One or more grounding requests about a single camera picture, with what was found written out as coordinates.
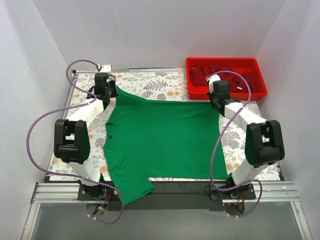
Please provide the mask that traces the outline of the green t shirt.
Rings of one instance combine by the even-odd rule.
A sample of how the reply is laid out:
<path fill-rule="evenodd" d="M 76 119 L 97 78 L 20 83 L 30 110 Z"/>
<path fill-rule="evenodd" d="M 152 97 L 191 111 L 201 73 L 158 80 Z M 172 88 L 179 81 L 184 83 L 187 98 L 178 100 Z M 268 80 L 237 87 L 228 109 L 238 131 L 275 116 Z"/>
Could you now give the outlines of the green t shirt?
<path fill-rule="evenodd" d="M 151 100 L 119 89 L 103 150 L 124 203 L 152 192 L 151 178 L 225 180 L 219 118 L 209 102 Z"/>

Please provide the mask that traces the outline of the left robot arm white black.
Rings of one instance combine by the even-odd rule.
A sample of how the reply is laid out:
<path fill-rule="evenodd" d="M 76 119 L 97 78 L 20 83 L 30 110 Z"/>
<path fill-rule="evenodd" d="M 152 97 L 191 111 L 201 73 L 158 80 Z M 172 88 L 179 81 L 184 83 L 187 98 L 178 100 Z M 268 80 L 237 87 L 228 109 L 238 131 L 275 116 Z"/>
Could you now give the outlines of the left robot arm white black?
<path fill-rule="evenodd" d="M 103 176 L 89 159 L 91 146 L 88 128 L 106 110 L 110 99 L 118 95 L 116 77 L 110 71 L 98 72 L 87 94 L 87 105 L 54 124 L 54 156 L 72 167 L 80 176 L 81 185 L 90 186 L 89 194 L 95 200 L 103 199 L 107 191 L 101 184 Z"/>

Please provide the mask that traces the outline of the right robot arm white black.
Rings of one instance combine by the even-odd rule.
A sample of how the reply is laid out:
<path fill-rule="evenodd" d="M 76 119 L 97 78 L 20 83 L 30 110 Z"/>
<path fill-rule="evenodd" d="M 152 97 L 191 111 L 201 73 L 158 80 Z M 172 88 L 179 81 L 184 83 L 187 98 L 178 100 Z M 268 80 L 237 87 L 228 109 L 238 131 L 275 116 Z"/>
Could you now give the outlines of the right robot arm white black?
<path fill-rule="evenodd" d="M 230 198 L 237 199 L 245 192 L 244 186 L 251 184 L 260 172 L 284 159 L 281 125 L 277 120 L 266 120 L 256 115 L 246 108 L 245 103 L 232 99 L 228 82 L 220 80 L 217 74 L 209 77 L 206 82 L 209 86 L 207 95 L 212 108 L 228 119 L 213 149 L 209 167 L 210 181 L 216 190 L 227 192 Z M 213 180 L 214 157 L 230 123 L 235 123 L 245 132 L 245 159 L 228 176 L 225 186 L 218 187 Z"/>

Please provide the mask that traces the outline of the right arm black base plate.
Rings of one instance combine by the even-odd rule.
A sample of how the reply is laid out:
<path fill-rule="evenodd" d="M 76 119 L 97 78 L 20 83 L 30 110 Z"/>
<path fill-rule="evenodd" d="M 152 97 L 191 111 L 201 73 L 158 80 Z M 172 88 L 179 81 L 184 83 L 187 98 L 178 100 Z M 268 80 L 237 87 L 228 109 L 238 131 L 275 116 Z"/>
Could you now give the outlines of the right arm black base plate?
<path fill-rule="evenodd" d="M 230 191 L 218 191 L 212 185 L 204 189 L 206 195 L 212 200 L 254 200 L 256 198 L 253 184 L 241 186 Z"/>

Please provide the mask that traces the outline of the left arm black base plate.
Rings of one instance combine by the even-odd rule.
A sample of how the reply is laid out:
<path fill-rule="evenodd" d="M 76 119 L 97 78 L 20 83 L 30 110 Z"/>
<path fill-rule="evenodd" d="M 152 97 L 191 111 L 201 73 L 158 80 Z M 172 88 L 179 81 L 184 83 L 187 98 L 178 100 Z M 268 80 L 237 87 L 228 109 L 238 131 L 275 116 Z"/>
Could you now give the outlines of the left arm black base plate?
<path fill-rule="evenodd" d="M 102 201 L 107 199 L 111 201 L 119 201 L 120 196 L 116 190 L 110 187 L 82 184 L 79 187 L 77 199 L 79 201 Z"/>

